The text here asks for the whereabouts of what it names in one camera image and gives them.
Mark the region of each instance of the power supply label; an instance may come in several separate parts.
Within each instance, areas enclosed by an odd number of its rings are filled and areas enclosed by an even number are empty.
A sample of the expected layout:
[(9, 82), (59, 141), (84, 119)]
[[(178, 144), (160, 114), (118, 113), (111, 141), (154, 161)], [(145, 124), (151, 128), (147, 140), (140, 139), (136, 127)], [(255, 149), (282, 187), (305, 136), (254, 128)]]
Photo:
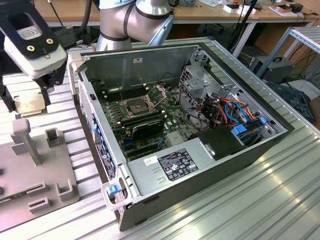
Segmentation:
[(158, 161), (170, 181), (199, 169), (185, 148), (159, 157)]

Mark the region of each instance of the blue drive bracket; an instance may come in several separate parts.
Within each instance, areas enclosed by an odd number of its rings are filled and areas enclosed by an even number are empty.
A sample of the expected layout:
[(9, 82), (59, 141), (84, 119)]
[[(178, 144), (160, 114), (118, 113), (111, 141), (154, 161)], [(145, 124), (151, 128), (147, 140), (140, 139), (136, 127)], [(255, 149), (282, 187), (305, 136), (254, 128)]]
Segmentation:
[(237, 135), (237, 136), (238, 136), (239, 134), (242, 134), (242, 133), (246, 132), (246, 131), (247, 131), (246, 127), (243, 126), (242, 124), (237, 125), (237, 126), (234, 126), (234, 127), (232, 128), (232, 132), (233, 132), (235, 135)]

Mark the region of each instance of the desk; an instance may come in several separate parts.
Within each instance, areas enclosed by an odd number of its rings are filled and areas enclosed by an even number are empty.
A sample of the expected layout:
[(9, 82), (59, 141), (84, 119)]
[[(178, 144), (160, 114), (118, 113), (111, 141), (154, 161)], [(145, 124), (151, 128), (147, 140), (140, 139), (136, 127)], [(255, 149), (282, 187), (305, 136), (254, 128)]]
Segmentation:
[[(251, 32), (258, 23), (306, 22), (306, 27), (312, 27), (316, 20), (320, 19), (320, 15), (315, 14), (307, 15), (305, 18), (298, 15), (283, 17), (269, 9), (269, 6), (270, 5), (262, 4), (263, 9), (261, 11), (256, 11), (255, 14), (249, 16), (247, 20), (248, 25), (233, 52), (234, 57), (238, 57)], [(237, 23), (239, 19), (239, 15), (237, 13), (228, 13), (223, 10), (223, 7), (221, 5), (212, 7), (198, 0), (196, 3), (196, 7), (178, 5), (177, 7), (175, 7), (173, 15), (175, 24), (233, 24)], [(286, 56), (295, 49), (296, 45), (297, 43), (295, 42), (292, 47), (290, 47), (289, 51), (286, 52)]]
[[(50, 27), (60, 27), (60, 23), (54, 14), (52, 8), (46, 0), (35, 0), (35, 7), (47, 21)], [(65, 25), (80, 26), (85, 12), (86, 0), (54, 0), (52, 1), (57, 14), (61, 18)], [(248, 40), (251, 32), (257, 23), (301, 23), (306, 22), (306, 27), (312, 27), (317, 19), (320, 19), (320, 15), (308, 15), (304, 19), (303, 17), (282, 17), (277, 13), (270, 10), (270, 5), (263, 5), (261, 11), (257, 11), (254, 15), (248, 19), (248, 25), (239, 40), (233, 56), (238, 57), (246, 41)], [(173, 12), (175, 24), (225, 24), (225, 23), (237, 23), (239, 15), (236, 13), (227, 13), (222, 9), (221, 5), (211, 7), (200, 1), (197, 2), (196, 7), (177, 6)], [(100, 16), (99, 11), (94, 4), (92, 4), (91, 15), (88, 22), (89, 26), (99, 26)], [(289, 55), (296, 46), (296, 42), (286, 52), (286, 56)]]

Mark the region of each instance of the white sticker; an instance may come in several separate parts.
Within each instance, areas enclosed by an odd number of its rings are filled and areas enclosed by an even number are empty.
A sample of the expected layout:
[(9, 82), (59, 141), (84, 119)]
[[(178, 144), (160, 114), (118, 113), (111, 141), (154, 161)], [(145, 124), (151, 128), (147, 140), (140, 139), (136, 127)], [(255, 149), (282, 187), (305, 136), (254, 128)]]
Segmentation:
[(151, 157), (148, 157), (148, 158), (144, 159), (143, 161), (144, 161), (146, 166), (149, 166), (151, 164), (157, 163), (158, 162), (158, 158), (157, 158), (157, 156), (151, 156)]
[(133, 59), (133, 63), (134, 64), (139, 64), (139, 63), (142, 63), (142, 57), (141, 58), (135, 58), (135, 59)]

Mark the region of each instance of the black tube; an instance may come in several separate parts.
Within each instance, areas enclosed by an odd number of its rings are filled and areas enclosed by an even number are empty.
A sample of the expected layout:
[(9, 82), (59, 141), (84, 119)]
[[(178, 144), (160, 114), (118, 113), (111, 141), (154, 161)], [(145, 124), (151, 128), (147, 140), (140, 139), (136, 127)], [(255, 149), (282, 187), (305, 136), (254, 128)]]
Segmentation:
[(236, 35), (235, 35), (234, 37), (231, 36), (232, 39), (231, 39), (231, 41), (230, 41), (230, 43), (229, 43), (229, 45), (228, 45), (228, 47), (227, 47), (227, 50), (228, 50), (228, 51), (231, 50), (231, 48), (232, 48), (233, 45), (235, 44), (235, 41), (237, 40), (239, 34), (241, 34), (242, 29), (245, 27), (246, 21), (248, 20), (250, 14), (251, 14), (251, 12), (252, 12), (252, 9), (255, 7), (257, 1), (258, 1), (258, 0), (252, 0), (251, 5), (250, 5), (250, 7), (249, 7), (249, 9), (248, 9), (248, 12), (247, 12), (246, 15), (244, 16), (244, 18), (243, 18), (243, 20), (242, 20), (242, 22), (241, 22), (241, 24), (240, 24), (240, 27), (237, 27), (237, 28), (234, 30), (234, 31), (236, 32)]
[(92, 5), (92, 0), (86, 0), (84, 17), (82, 20), (81, 27), (78, 29), (78, 32), (77, 32), (78, 36), (81, 36), (81, 34), (84, 33), (84, 31), (88, 25), (90, 13), (91, 13), (91, 5)]

